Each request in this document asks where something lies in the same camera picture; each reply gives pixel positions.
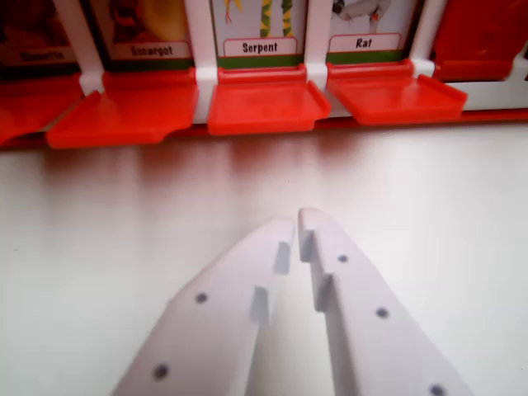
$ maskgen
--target rat illustration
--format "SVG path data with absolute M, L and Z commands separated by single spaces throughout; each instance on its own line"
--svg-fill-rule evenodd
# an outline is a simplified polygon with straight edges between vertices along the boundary
M 354 18 L 369 16 L 369 33 L 375 34 L 378 22 L 387 12 L 391 0 L 359 0 L 345 5 L 344 0 L 336 0 L 332 5 L 332 12 L 343 21 L 352 21 Z

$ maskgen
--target white table surface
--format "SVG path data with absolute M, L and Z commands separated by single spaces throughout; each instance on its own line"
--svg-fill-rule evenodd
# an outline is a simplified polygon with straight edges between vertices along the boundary
M 527 132 L 322 130 L 0 153 L 0 394 L 110 393 L 179 288 L 265 220 L 313 206 L 363 248 L 475 395 L 526 396 Z M 294 250 L 248 395 L 332 394 L 312 302 Z

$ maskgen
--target animal card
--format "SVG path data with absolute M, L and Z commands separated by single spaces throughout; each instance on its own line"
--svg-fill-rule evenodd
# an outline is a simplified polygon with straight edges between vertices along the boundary
M 78 70 L 52 0 L 0 1 L 0 65 L 6 75 L 13 69 L 31 76 Z
M 393 62 L 407 55 L 421 0 L 333 0 L 327 62 Z
M 184 0 L 81 3 L 106 69 L 185 69 L 194 65 Z
M 221 68 L 303 62 L 306 0 L 211 0 Z

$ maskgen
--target red plastic platform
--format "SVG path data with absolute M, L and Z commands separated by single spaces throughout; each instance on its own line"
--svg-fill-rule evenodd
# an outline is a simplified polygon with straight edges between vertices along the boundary
M 409 61 L 328 65 L 327 89 L 364 125 L 458 120 L 467 94 L 426 76 Z
M 511 110 L 486 110 L 486 111 L 464 111 L 457 120 L 448 120 L 448 123 L 467 123 L 467 122 L 519 122 L 528 120 L 528 109 L 511 109 Z M 353 128 L 361 126 L 357 120 L 352 117 L 342 118 L 327 118 L 315 123 L 315 130 L 331 129 L 331 128 L 350 128 L 354 133 Z M 177 136 L 171 135 L 168 138 L 204 138 L 210 137 L 206 125 L 193 125 L 191 128 L 182 130 Z M 28 134 L 22 136 L 20 139 L 9 140 L 1 150 L 17 150 L 17 149 L 40 149 L 46 146 L 45 134 Z
M 155 144 L 192 125 L 195 71 L 106 73 L 93 92 L 46 134 L 56 149 Z
M 219 70 L 207 126 L 210 134 L 312 130 L 331 106 L 306 68 Z
M 0 146 L 41 132 L 82 97 L 78 75 L 2 83 Z
M 526 0 L 451 0 L 436 33 L 434 78 L 498 81 L 528 40 Z

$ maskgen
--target white divider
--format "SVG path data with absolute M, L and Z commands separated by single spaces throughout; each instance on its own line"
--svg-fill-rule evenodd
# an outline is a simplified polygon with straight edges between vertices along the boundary
M 344 107 L 344 105 L 341 103 L 341 101 L 337 99 L 332 93 L 325 90 L 324 94 L 326 95 L 327 99 L 330 101 L 330 105 L 332 106 L 332 111 L 330 111 L 330 115 L 328 116 L 328 118 L 352 117 L 350 111 L 348 111 L 346 107 Z
M 326 61 L 330 40 L 332 4 L 332 0 L 310 0 L 306 19 L 304 65 L 308 80 L 312 80 L 321 90 L 327 86 L 328 69 Z
M 435 72 L 435 64 L 431 61 L 431 51 L 446 3 L 447 0 L 426 0 L 423 5 L 409 54 L 409 59 L 414 65 L 414 77 L 420 74 L 431 77 Z
M 104 92 L 102 74 L 105 69 L 84 17 L 81 3 L 73 0 L 54 0 L 54 4 L 82 71 L 79 78 L 82 92 L 84 95 L 89 95 L 93 91 Z
M 185 0 L 185 7 L 199 91 L 193 122 L 205 124 L 213 90 L 218 84 L 213 18 L 209 0 Z

